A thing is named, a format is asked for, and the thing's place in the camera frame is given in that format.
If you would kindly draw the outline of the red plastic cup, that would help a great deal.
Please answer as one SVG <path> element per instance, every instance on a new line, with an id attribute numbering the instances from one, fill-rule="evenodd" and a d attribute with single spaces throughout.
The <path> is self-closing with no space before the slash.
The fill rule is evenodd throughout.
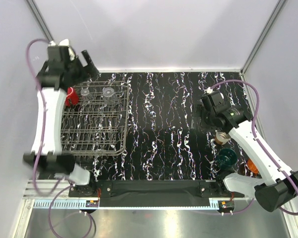
<path id="1" fill-rule="evenodd" d="M 67 96 L 65 100 L 65 105 L 67 107 L 75 106 L 79 103 L 79 96 L 77 95 L 73 87 L 69 87 L 67 90 Z"/>

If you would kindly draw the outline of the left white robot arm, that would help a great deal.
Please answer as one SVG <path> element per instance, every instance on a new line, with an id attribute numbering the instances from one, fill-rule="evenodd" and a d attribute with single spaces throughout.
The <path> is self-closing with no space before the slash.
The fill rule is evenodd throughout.
<path id="1" fill-rule="evenodd" d="M 82 56 L 86 65 L 67 39 L 58 44 L 51 42 L 47 48 L 48 59 L 44 62 L 36 79 L 38 82 L 38 117 L 35 139 L 29 153 L 23 155 L 24 163 L 34 172 L 49 172 L 65 176 L 84 196 L 91 197 L 97 191 L 95 182 L 90 181 L 90 172 L 83 169 L 71 154 L 62 151 L 61 125 L 67 91 L 99 75 L 89 53 Z"/>

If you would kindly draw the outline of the large clear plastic cup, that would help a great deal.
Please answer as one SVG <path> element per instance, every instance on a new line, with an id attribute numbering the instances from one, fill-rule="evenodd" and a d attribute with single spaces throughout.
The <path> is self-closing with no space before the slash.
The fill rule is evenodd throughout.
<path id="1" fill-rule="evenodd" d="M 115 90 L 112 87 L 105 87 L 102 89 L 104 103 L 106 105 L 114 105 L 119 102 Z"/>

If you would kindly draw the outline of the small clear plastic cup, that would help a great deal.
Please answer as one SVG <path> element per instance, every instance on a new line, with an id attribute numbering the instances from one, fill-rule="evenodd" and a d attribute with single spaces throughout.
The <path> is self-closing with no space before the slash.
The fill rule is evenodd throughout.
<path id="1" fill-rule="evenodd" d="M 81 89 L 80 98 L 81 98 L 82 103 L 86 103 L 86 104 L 90 103 L 92 100 L 92 95 L 91 95 L 91 92 L 89 91 L 89 89 L 87 89 L 87 88 Z"/>

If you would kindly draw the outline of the white steel tumbler brown band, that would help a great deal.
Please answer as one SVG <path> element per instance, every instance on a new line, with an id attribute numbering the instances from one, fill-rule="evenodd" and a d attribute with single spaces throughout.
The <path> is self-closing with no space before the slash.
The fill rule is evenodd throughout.
<path id="1" fill-rule="evenodd" d="M 219 132 L 217 131 L 215 134 L 215 143 L 218 145 L 224 145 L 227 142 L 229 142 L 231 137 L 226 134 L 225 132 Z"/>

